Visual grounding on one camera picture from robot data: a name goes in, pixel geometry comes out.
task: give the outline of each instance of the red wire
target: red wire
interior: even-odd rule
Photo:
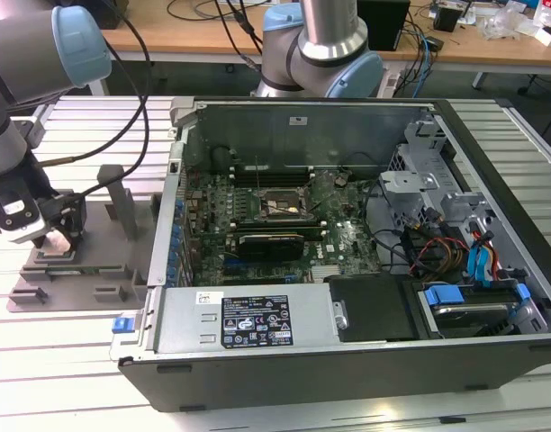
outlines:
[[[426,253],[426,250],[428,250],[429,245],[431,245],[434,241],[436,241],[435,238],[433,238],[432,240],[428,241],[428,243],[426,243],[426,246],[424,246],[423,249],[418,254],[416,261],[418,261],[421,258],[421,256]],[[415,263],[410,267],[410,273],[413,271],[414,268],[416,268]]]
[[[462,240],[458,240],[457,238],[451,238],[451,237],[442,237],[444,240],[447,240],[447,241],[453,241],[454,243],[457,243],[459,246],[461,246],[462,248],[464,248],[465,250],[467,250],[469,252],[469,247],[465,245],[465,243],[462,241]]]
[[[474,236],[474,238],[476,240],[478,240],[481,237],[480,233],[477,232],[477,231],[472,232],[472,235]],[[492,251],[492,254],[493,254],[493,256],[492,256],[492,278],[493,278],[494,281],[497,281],[498,280],[498,261],[499,261],[498,253],[490,245],[489,242],[486,242],[485,246],[487,246]]]

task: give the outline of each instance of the computer tower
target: computer tower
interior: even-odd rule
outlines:
[[[128,0],[110,0],[112,5],[125,14],[128,7]],[[84,6],[85,9],[94,17],[97,25],[102,30],[116,29],[120,24],[120,17],[102,0],[54,0],[58,6]]]
[[[395,51],[410,0],[357,0],[357,14],[367,24],[369,49]]]

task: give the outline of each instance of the blue cable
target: blue cable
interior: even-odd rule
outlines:
[[[428,78],[428,69],[429,69],[429,47],[428,47],[428,41],[426,40],[426,37],[421,33],[416,33],[421,37],[421,40],[423,41],[424,46],[424,59],[423,62],[423,70],[421,71],[420,81],[418,82],[418,85],[416,85],[416,89],[413,91],[412,98],[416,98],[418,93],[420,92],[421,88],[423,87],[423,84],[426,81],[426,78]]]

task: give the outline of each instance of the power supply label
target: power supply label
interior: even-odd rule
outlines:
[[[221,344],[225,348],[293,345],[287,295],[221,299]]]

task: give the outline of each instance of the wooden table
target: wooden table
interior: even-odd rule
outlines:
[[[219,21],[187,22],[170,16],[166,7],[170,0],[130,0],[127,16],[145,40],[154,61],[241,63]],[[432,21],[417,13],[429,0],[412,0],[414,21],[430,36],[443,40],[435,69],[449,71],[499,72],[551,75],[551,48],[539,41],[521,35],[520,40],[484,40],[474,26],[457,25],[452,33],[434,31]],[[191,10],[189,0],[177,0],[172,12],[180,16],[198,18]],[[216,14],[213,3],[203,11]],[[261,37],[264,6],[248,9],[248,17]],[[260,62],[248,35],[235,23],[228,22],[238,48],[254,61]],[[105,38],[125,60],[143,60],[140,45],[131,32],[121,25],[117,30],[104,31]],[[381,51],[386,73],[380,86],[383,97],[391,97],[401,72],[417,55],[417,46],[410,35],[403,35],[396,51]],[[101,94],[94,86],[94,94]]]

